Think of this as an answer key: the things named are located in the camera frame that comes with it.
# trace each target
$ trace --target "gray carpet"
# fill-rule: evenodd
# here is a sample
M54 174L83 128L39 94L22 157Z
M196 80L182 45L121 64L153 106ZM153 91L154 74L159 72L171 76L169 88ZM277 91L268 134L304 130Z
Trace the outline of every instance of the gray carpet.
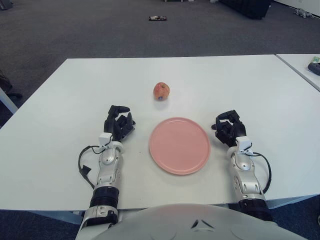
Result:
M149 22L152 15L168 21ZM252 20L208 0L14 0L0 11L0 69L11 92L23 94L13 99L19 107L67 58L312 54L320 52L319 30L320 19L302 19L278 3L265 19ZM0 103L0 125L10 116ZM282 227L318 240L318 204L295 205L299 215L292 206L273 213ZM0 217L0 236L8 239L72 239L77 232L32 213Z

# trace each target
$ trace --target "white table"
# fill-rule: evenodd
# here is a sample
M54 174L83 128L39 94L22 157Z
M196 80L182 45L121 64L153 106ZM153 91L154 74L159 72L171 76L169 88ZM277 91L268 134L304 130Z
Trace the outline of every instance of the white table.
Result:
M313 57L320 57L320 53L277 54L276 56L320 92L320 76L308 70L308 65L312 61Z
M157 102L153 87L162 81L171 92ZM254 151L271 164L266 198L315 195L319 103L319 92L274 55L67 59L0 129L0 209L87 209L93 190L78 172L78 155L98 142L112 104L130 107L136 121L123 142L119 209L235 202L228 147L211 130L218 114L233 109ZM196 173L169 174L150 156L152 130L170 117L190 118L209 136L211 156ZM97 160L83 156L92 173ZM264 186L263 159L256 160L256 175Z

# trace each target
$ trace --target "black furniture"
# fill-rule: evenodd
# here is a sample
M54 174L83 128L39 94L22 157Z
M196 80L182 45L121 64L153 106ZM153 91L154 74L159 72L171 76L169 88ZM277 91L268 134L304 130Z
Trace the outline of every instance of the black furniture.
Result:
M9 79L4 75L4 73L0 70L0 88L7 94L8 97L16 97L17 99L21 99L22 95L20 93L8 93L13 86Z
M0 9L8 10L12 8L12 2L10 0L0 0Z
M252 19L266 16L272 0L220 0L221 3Z

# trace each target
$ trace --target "red apple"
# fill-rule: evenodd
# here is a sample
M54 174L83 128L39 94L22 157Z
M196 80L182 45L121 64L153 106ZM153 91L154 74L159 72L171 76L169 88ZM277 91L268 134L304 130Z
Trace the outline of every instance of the red apple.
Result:
M153 89L153 95L157 100L165 100L169 96L170 88L164 82L159 82Z

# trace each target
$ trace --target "robotic arm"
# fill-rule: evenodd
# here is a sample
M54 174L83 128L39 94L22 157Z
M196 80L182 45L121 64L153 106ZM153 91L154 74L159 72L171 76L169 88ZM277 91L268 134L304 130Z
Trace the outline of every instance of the robotic arm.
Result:
M134 130L133 125L136 124L129 111L128 107L112 105L104 122L104 132L99 136L99 146L87 146L79 156L79 171L94 188L89 209L85 211L79 232L87 226L108 224L110 227L118 222L119 186L117 183L120 176L118 170L124 152L120 141ZM121 115L116 119L119 114L127 112L129 112L127 117ZM87 176L91 169L85 165L81 168L80 165L81 155L90 148L92 150L98 148L98 153L93 151L100 154L100 170L95 185L89 181Z
M264 196L271 181L270 165L267 161L269 181L262 190L251 158L264 156L252 151L252 142L247 137L245 125L240 121L239 115L235 110L224 112L216 117L215 124L211 128L216 130L215 136L229 146L227 157L230 159L233 187L241 212L261 220L272 221Z

